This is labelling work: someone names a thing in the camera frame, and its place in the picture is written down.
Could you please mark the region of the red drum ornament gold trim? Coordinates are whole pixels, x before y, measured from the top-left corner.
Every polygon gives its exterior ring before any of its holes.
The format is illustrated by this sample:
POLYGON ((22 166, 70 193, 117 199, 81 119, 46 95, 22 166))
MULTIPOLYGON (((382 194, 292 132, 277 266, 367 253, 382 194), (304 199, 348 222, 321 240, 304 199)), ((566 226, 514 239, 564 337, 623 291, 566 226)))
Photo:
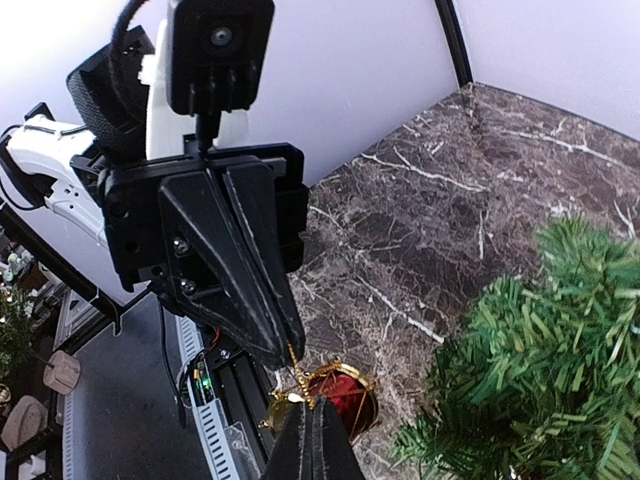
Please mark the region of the red drum ornament gold trim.
POLYGON ((271 393, 266 417, 258 427, 276 436, 295 404, 327 400, 336 408, 351 442, 380 423, 378 381, 339 358, 309 372, 301 370, 296 384, 271 393))

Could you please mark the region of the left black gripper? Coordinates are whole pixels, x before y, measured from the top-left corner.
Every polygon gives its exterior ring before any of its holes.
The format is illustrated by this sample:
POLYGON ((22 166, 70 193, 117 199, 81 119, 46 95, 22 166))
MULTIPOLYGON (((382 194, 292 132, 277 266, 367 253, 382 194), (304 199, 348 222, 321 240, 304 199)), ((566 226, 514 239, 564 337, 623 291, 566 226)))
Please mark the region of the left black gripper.
POLYGON ((150 281, 263 365, 285 365, 306 343, 288 281, 304 251, 303 153, 287 143, 200 153, 184 139, 149 153, 144 126, 112 125, 121 109, 107 63, 100 50, 68 77, 93 136, 70 165, 100 209, 122 285, 150 281))

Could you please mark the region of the small green christmas tree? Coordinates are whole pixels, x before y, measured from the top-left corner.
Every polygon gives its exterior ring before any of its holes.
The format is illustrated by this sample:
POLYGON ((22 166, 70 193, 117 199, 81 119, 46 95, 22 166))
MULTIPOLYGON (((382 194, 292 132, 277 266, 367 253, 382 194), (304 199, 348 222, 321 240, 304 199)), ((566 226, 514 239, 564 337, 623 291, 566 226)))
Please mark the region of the small green christmas tree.
POLYGON ((393 457, 423 479, 639 475, 639 243, 580 217, 537 235, 542 276, 503 276, 436 352, 393 457))

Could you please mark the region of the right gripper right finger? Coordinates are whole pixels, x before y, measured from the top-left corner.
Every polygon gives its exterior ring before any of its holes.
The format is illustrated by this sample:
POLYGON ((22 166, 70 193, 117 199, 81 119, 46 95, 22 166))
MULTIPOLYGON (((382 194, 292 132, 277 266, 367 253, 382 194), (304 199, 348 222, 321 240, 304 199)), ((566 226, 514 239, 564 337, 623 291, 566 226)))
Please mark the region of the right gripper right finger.
POLYGON ((316 478, 364 479, 342 419, 328 400, 316 405, 316 478))

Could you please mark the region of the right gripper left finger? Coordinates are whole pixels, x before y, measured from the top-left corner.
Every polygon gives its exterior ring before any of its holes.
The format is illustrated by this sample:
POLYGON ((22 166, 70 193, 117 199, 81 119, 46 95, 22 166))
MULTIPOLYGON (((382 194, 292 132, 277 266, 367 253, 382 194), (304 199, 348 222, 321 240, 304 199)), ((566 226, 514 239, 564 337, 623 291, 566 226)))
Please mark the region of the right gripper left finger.
POLYGON ((296 403, 279 434, 262 478, 311 480, 313 473, 313 415, 306 403, 296 403))

